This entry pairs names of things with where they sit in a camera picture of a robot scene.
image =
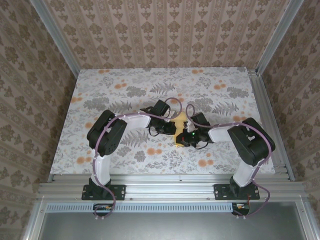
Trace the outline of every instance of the wall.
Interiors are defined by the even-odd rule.
[[[305,0],[262,77],[297,180],[320,222],[320,1]]]
[[[27,0],[0,1],[0,239],[19,239],[48,179],[75,79]]]
[[[255,68],[289,0],[45,0],[84,69]]]

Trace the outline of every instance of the floral patterned tabletop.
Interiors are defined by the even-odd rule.
[[[51,173],[92,172],[94,153],[86,136],[104,110],[132,113],[169,97],[179,98],[183,109],[192,103],[212,125],[248,117],[261,122],[245,67],[81,70]],[[169,104],[179,110],[176,101]],[[152,137],[147,129],[123,136],[111,156],[111,174],[232,174],[241,161],[232,143],[177,147],[172,136]],[[272,161],[260,171],[274,173]]]

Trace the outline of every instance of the purple cable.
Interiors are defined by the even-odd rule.
[[[112,212],[113,210],[115,209],[115,206],[116,206],[116,197],[115,195],[113,194],[113,192],[107,188],[106,186],[102,185],[102,183],[98,180],[97,178],[97,173],[96,173],[96,160],[97,160],[97,157],[98,157],[98,147],[99,147],[99,144],[100,144],[100,141],[102,139],[102,137],[104,136],[104,134],[107,132],[107,129],[111,126],[111,124],[119,119],[119,118],[123,118],[125,116],[137,116],[137,115],[145,115],[145,116],[149,116],[149,117],[154,117],[154,118],[157,118],[157,119],[163,119],[163,120],[171,120],[171,119],[174,119],[176,117],[178,117],[182,110],[183,110],[183,107],[182,107],[182,103],[179,99],[175,98],[175,97],[169,97],[167,98],[164,102],[166,103],[168,100],[170,99],[173,99],[173,100],[176,100],[179,104],[180,104],[180,111],[178,112],[177,116],[175,117],[161,117],[161,116],[157,116],[157,115],[153,115],[153,114],[150,114],[150,113],[146,113],[146,112],[132,112],[132,113],[128,113],[128,114],[121,114],[121,115],[117,115],[116,117],[114,117],[113,119],[111,119],[110,122],[108,122],[108,124],[104,127],[103,131],[101,132],[98,140],[96,141],[96,144],[95,144],[95,148],[94,148],[94,151],[95,151],[95,155],[94,155],[94,159],[92,161],[92,170],[93,170],[93,176],[94,176],[94,179],[95,181],[98,183],[98,185],[100,187],[102,187],[103,189],[107,190],[108,193],[110,193],[110,195],[112,196],[112,199],[113,199],[113,204],[112,204],[112,207],[111,207],[111,210],[104,216],[104,217],[108,217]],[[102,205],[98,205],[96,206],[95,210],[94,210],[94,215],[96,217],[96,219],[98,219],[98,215],[97,215],[97,209],[102,206]]]
[[[261,188],[261,189],[265,190],[265,191],[267,192],[267,194],[268,194],[268,197],[266,198],[266,200],[264,201],[264,203],[262,204],[261,207],[259,207],[255,212],[246,215],[246,217],[249,217],[249,216],[252,216],[252,215],[256,214],[257,212],[259,212],[259,211],[268,203],[268,201],[269,201],[269,199],[270,199],[270,192],[269,192],[266,188],[258,185],[258,184],[255,182],[255,176],[257,175],[260,167],[262,166],[262,164],[264,164],[266,161],[268,161],[269,158],[271,157],[272,149],[271,149],[271,145],[270,145],[269,141],[267,140],[267,138],[266,138],[258,129],[256,129],[256,128],[254,128],[253,126],[250,126],[250,125],[248,125],[248,124],[246,124],[246,123],[243,123],[243,122],[232,122],[232,123],[225,123],[225,124],[216,124],[216,125],[211,125],[211,126],[202,125],[202,124],[196,123],[196,122],[194,122],[194,121],[191,119],[191,117],[190,117],[189,114],[188,114],[188,108],[189,108],[189,107],[192,107],[192,109],[193,109],[193,114],[192,114],[192,115],[195,114],[195,112],[196,112],[195,106],[193,106],[192,104],[189,103],[189,104],[186,106],[186,108],[185,108],[185,115],[186,115],[186,117],[189,119],[189,121],[192,122],[192,123],[193,123],[194,125],[196,125],[196,126],[203,127],[203,128],[212,128],[212,129],[214,129],[214,128],[221,128],[221,127],[229,127],[229,126],[241,125],[241,126],[247,127],[247,128],[249,128],[249,129],[255,131],[255,132],[265,141],[265,143],[266,143],[266,145],[267,145],[267,147],[268,147],[268,151],[269,151],[269,152],[268,152],[268,155],[266,156],[266,158],[265,158],[263,161],[261,161],[261,162],[258,164],[257,168],[255,169],[255,171],[254,171],[253,174],[252,174],[251,182],[252,182],[254,185],[256,185],[258,188]]]

